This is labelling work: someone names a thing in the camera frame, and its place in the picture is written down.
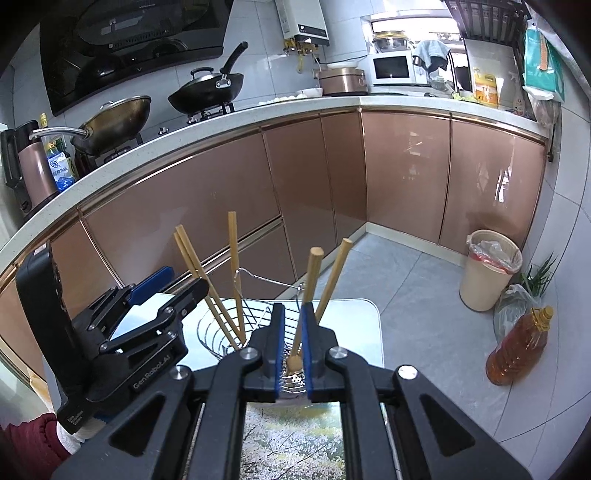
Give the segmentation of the bamboo chopstick short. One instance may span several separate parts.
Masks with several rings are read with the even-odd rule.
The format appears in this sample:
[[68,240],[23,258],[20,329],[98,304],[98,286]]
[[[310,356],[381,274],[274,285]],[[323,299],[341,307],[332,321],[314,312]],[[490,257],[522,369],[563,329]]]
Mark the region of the bamboo chopstick short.
[[335,262],[332,263],[332,270],[331,273],[329,273],[329,280],[325,284],[324,291],[322,291],[322,297],[320,303],[318,303],[318,308],[315,309],[315,318],[317,318],[318,323],[321,322],[322,316],[325,314],[325,309],[327,309],[329,301],[332,299],[332,294],[334,293],[335,287],[339,282],[339,277],[341,277],[342,270],[346,264],[346,259],[348,258],[349,252],[352,250],[352,248],[353,241],[351,239],[342,239],[338,254],[335,257]]

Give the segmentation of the brown kitchen cabinets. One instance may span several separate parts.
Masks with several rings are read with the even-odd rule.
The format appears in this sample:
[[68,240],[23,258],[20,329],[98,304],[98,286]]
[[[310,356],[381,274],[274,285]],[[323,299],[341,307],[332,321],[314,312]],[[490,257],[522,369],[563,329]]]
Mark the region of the brown kitchen cabinets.
[[1,347],[21,371],[41,354],[14,277],[23,256],[50,241],[71,314],[116,284],[184,263],[182,225],[199,257],[228,245],[228,212],[249,235],[281,220],[243,263],[283,280],[304,274],[308,250],[332,251],[374,223],[458,253],[479,229],[523,245],[540,195],[546,141],[520,124],[400,106],[264,119],[224,118],[158,140],[163,153],[104,184],[95,171],[31,219],[4,249]]

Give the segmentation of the landscape print table mat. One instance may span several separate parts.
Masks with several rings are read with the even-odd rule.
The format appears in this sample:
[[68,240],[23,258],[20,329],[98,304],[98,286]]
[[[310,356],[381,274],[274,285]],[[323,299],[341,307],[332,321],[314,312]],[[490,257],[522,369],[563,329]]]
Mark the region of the landscape print table mat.
[[[204,302],[183,320],[188,353],[180,363],[191,370],[218,362],[197,340],[197,322],[207,312]],[[335,332],[342,348],[384,366],[381,316],[371,300],[332,299],[321,326]],[[298,356],[301,360],[288,355],[292,372],[304,371],[302,347]],[[313,404],[305,393],[294,400],[247,404],[239,479],[346,479],[339,403]]]

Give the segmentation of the amber oil bottle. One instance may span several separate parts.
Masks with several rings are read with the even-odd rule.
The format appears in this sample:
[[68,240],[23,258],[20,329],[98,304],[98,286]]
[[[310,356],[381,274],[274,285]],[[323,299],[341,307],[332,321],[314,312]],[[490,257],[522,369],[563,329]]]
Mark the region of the amber oil bottle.
[[486,362],[486,375],[497,386],[512,384],[540,360],[547,345],[554,309],[531,308],[522,315]]

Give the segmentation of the blue label bottle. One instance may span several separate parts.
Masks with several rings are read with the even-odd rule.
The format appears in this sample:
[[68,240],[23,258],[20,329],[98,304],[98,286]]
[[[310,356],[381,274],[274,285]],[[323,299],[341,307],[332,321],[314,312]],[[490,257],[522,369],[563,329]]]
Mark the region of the blue label bottle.
[[50,138],[45,150],[57,190],[63,192],[77,181],[72,157],[61,136]]

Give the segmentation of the pink thermos kettle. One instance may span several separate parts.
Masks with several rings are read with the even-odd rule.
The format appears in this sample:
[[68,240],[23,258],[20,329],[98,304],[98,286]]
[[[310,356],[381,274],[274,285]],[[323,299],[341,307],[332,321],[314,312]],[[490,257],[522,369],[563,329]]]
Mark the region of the pink thermos kettle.
[[31,120],[1,133],[5,184],[14,192],[25,220],[58,195],[42,141],[29,138],[38,128],[38,122]]

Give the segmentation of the steel wok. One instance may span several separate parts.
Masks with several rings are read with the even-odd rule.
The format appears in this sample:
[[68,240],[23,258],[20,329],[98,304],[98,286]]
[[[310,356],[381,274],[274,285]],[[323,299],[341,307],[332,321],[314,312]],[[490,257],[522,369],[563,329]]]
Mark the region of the steel wok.
[[134,139],[145,126],[151,108],[151,98],[137,95],[116,102],[107,102],[80,127],[45,127],[32,130],[30,140],[54,135],[72,138],[78,152],[99,156]]

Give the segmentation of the beige trash bin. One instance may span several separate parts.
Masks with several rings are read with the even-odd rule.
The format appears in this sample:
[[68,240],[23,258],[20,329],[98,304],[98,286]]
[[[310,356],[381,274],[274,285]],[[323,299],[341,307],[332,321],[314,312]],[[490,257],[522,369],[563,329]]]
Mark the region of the beige trash bin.
[[494,307],[511,278],[520,271],[523,255],[508,237],[492,230],[467,236],[468,256],[460,284],[460,298],[471,310]]

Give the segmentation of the black wok with lid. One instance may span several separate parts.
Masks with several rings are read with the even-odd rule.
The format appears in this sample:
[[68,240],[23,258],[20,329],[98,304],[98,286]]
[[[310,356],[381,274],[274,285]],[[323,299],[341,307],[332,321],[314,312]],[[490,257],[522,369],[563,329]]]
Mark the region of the black wok with lid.
[[211,67],[191,70],[191,80],[168,96],[169,104],[187,116],[194,116],[217,106],[229,106],[238,97],[245,80],[245,75],[233,72],[232,69],[247,48],[249,42],[240,42],[218,71]]

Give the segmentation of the black range hood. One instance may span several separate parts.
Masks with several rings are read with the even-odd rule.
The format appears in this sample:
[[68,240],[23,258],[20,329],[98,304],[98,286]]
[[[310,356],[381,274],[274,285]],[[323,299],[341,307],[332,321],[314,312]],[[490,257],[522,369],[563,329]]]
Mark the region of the black range hood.
[[57,115],[128,79],[223,53],[232,0],[59,1],[39,27]]

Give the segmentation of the brown rice cooker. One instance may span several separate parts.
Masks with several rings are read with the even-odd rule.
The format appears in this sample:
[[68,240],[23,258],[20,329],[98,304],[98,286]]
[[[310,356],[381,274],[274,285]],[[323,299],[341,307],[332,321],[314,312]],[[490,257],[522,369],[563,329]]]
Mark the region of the brown rice cooker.
[[367,95],[369,87],[365,71],[358,68],[318,70],[315,74],[324,96]]

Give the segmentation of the white gas water heater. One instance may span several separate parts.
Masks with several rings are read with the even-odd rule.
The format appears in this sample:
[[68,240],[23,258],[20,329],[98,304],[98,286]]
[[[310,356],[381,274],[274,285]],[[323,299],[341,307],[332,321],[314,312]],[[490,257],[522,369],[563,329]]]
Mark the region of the white gas water heater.
[[284,40],[329,46],[321,2],[318,0],[276,0]]

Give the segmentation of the yellow detergent bottle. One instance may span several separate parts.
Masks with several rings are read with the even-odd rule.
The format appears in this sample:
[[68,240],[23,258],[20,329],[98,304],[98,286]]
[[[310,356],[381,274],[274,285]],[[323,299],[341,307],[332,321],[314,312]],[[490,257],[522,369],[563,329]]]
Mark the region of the yellow detergent bottle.
[[493,74],[483,73],[479,69],[474,70],[474,97],[486,106],[497,108],[499,106],[499,94],[496,77]]

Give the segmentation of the teal hanging package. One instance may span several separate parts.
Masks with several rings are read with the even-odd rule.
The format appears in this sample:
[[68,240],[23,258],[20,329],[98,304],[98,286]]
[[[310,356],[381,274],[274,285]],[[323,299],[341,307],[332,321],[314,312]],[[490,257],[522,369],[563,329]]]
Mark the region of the teal hanging package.
[[530,20],[525,33],[524,89],[539,101],[564,101],[559,56],[542,31]]

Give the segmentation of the black dish rack shelf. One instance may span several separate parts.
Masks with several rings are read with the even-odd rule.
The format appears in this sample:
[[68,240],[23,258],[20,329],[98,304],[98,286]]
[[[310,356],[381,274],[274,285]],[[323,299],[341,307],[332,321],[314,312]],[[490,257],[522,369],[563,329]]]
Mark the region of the black dish rack shelf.
[[464,39],[516,46],[531,18],[522,1],[444,0]]

